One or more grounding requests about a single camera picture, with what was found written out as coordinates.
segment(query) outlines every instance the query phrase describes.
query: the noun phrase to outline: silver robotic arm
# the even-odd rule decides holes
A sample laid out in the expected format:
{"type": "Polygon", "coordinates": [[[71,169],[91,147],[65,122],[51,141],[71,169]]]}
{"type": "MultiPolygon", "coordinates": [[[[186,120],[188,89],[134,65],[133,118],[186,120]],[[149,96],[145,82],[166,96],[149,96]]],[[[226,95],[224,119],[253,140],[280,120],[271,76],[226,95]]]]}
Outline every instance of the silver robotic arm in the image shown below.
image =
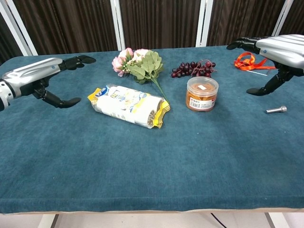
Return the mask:
{"type": "Polygon", "coordinates": [[[45,90],[51,77],[63,70],[75,70],[96,60],[89,56],[77,56],[62,60],[48,58],[5,73],[0,79],[0,111],[7,108],[10,101],[21,96],[33,94],[37,99],[58,108],[69,108],[81,99],[73,98],[62,101],[59,97],[45,90]]]}
{"type": "Polygon", "coordinates": [[[304,76],[304,36],[280,35],[277,37],[239,38],[227,46],[228,50],[242,48],[273,61],[278,73],[264,87],[251,88],[247,93],[257,96],[274,92],[293,76],[304,76]]]}

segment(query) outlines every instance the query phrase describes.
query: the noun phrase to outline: orange ribbon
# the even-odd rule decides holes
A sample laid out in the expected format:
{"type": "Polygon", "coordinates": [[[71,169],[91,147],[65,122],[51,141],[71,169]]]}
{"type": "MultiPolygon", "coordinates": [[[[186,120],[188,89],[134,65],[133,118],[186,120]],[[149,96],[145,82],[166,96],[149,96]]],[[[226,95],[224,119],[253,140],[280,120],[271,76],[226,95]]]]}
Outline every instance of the orange ribbon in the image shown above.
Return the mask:
{"type": "Polygon", "coordinates": [[[237,60],[234,61],[234,65],[240,70],[252,70],[252,69],[275,69],[274,66],[263,66],[263,64],[267,61],[267,58],[263,59],[260,63],[255,64],[256,58],[250,52],[245,52],[241,54],[237,60]]]}

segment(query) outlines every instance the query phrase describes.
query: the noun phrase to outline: plastic jar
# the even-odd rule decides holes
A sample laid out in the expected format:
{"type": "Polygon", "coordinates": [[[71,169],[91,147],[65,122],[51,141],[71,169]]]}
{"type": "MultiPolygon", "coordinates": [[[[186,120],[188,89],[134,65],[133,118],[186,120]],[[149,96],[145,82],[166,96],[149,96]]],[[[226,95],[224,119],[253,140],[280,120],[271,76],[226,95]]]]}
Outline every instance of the plastic jar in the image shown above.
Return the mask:
{"type": "Polygon", "coordinates": [[[193,77],[187,82],[186,106],[193,111],[211,111],[219,84],[209,77],[193,77]]]}

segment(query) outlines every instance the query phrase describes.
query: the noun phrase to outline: packaged paper towels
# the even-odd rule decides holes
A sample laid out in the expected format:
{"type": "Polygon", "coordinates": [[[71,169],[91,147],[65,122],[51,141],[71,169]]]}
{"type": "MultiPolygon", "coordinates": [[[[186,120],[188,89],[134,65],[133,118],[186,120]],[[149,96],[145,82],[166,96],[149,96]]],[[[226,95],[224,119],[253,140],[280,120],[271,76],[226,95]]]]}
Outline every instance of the packaged paper towels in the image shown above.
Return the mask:
{"type": "Polygon", "coordinates": [[[158,96],[117,85],[97,88],[88,96],[95,111],[147,128],[161,128],[168,102],[158,96]]]}

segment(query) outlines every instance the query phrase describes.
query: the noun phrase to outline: teal tablecloth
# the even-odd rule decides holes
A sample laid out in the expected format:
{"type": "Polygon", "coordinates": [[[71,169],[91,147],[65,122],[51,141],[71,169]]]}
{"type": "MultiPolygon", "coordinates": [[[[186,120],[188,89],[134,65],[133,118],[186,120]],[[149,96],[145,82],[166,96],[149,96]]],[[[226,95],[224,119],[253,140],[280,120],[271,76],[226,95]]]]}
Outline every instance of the teal tablecloth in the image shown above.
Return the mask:
{"type": "MultiPolygon", "coordinates": [[[[48,90],[62,99],[81,97],[76,106],[56,109],[31,95],[0,113],[0,213],[304,207],[304,78],[256,97],[246,90],[271,76],[236,69],[243,50],[158,52],[171,103],[161,129],[91,107],[87,96],[109,83],[160,95],[154,84],[117,76],[118,52],[88,53],[96,63],[50,80],[48,90]],[[197,113],[185,105],[189,77],[170,74],[180,62],[206,58],[217,63],[218,99],[211,112],[197,113]],[[286,113],[265,114],[281,105],[286,113]]],[[[0,75],[48,57],[13,58],[0,75]]]]}

